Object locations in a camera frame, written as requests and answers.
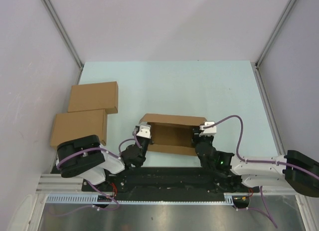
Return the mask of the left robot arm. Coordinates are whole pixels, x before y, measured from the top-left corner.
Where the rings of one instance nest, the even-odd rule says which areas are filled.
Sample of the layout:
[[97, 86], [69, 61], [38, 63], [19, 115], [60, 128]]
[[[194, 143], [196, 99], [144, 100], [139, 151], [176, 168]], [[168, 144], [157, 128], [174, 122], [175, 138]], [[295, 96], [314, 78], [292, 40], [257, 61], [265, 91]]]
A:
[[81, 177], [104, 191], [110, 185], [107, 175], [139, 168], [146, 160], [151, 135], [136, 135], [131, 140], [135, 143], [118, 155], [102, 148], [96, 135], [61, 143], [57, 146], [56, 168], [63, 178]]

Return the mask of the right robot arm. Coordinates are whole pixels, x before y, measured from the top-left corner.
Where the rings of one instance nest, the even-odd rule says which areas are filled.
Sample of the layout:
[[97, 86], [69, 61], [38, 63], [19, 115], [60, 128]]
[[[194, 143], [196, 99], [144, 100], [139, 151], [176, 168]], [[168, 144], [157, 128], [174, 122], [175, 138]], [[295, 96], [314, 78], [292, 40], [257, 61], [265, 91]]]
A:
[[319, 196], [319, 164], [299, 151], [286, 155], [238, 158], [236, 154], [218, 151], [214, 137], [195, 132], [192, 145], [201, 167], [213, 174], [216, 185], [226, 192], [241, 192], [246, 187], [261, 186], [292, 188], [298, 194]]

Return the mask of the brown cardboard box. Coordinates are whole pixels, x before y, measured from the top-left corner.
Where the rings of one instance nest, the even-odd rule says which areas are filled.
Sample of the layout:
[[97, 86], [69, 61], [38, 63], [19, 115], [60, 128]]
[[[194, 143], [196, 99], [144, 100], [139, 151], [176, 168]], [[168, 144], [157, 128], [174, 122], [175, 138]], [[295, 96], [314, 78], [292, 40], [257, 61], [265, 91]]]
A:
[[185, 156], [196, 156], [192, 130], [206, 121], [204, 117], [152, 113], [140, 119], [140, 123], [151, 126], [152, 142], [148, 145], [148, 151]]

